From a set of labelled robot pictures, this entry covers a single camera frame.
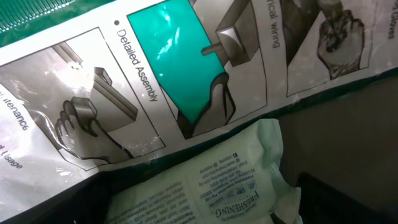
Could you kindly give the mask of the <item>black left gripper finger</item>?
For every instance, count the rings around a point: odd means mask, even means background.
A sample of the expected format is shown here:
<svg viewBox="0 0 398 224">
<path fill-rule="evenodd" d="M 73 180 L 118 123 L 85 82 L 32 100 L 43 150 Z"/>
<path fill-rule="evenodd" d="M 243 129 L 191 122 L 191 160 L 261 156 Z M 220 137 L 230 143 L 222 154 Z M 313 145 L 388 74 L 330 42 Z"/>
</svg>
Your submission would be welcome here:
<svg viewBox="0 0 398 224">
<path fill-rule="evenodd" d="M 355 201 L 308 173 L 297 180 L 301 188 L 299 214 L 306 224 L 388 224 L 389 218 Z"/>
</svg>

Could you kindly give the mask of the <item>pale green wet wipes pack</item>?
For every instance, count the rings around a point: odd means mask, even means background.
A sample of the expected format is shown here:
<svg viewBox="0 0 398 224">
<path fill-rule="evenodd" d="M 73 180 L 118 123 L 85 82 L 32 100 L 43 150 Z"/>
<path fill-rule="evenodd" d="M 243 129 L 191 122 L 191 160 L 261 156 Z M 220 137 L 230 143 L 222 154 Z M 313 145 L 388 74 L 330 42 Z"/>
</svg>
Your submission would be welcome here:
<svg viewBox="0 0 398 224">
<path fill-rule="evenodd" d="M 106 223 L 302 222 L 301 189 L 280 172 L 282 134 L 261 119 L 233 137 L 116 194 Z"/>
</svg>

